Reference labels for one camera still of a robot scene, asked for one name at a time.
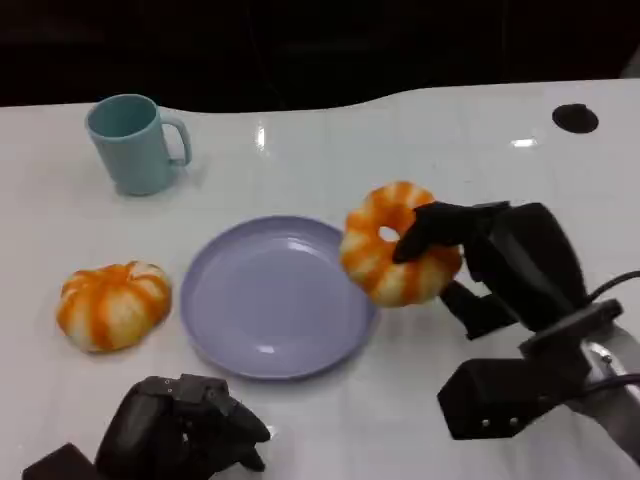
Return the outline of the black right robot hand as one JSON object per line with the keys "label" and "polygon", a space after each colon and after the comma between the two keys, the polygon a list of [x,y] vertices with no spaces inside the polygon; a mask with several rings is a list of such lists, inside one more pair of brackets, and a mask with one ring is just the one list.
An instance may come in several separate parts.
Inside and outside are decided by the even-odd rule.
{"label": "black right robot hand", "polygon": [[514,323],[539,332],[588,304],[575,250],[543,204],[433,202],[414,212],[393,261],[413,261],[438,246],[463,248],[472,279],[489,292],[477,296],[452,280],[439,297],[465,326],[468,339]]}

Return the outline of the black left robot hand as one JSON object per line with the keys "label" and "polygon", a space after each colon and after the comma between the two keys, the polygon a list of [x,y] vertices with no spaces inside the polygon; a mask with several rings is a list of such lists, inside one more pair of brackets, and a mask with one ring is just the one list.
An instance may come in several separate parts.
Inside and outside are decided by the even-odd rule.
{"label": "black left robot hand", "polygon": [[209,479],[236,464],[263,472],[266,425],[226,380],[149,376],[121,401],[94,465],[106,479]]}

